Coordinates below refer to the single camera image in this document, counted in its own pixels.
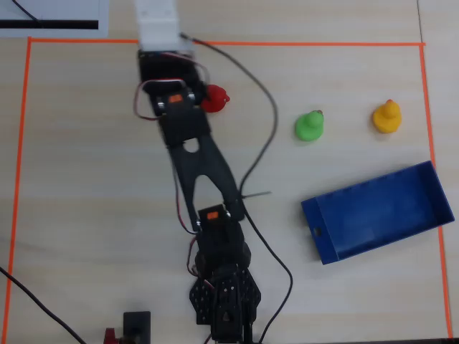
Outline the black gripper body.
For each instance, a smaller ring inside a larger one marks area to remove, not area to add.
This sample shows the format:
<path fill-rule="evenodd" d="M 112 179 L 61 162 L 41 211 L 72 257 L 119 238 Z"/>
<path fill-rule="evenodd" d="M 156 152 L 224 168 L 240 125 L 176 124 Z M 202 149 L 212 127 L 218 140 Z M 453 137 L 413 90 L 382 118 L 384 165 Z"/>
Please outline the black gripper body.
<path fill-rule="evenodd" d="M 191 55 L 178 52 L 144 52 L 138 50 L 138 71 L 142 82 L 181 79 L 193 91 L 203 92 L 209 84 L 209 72 Z"/>

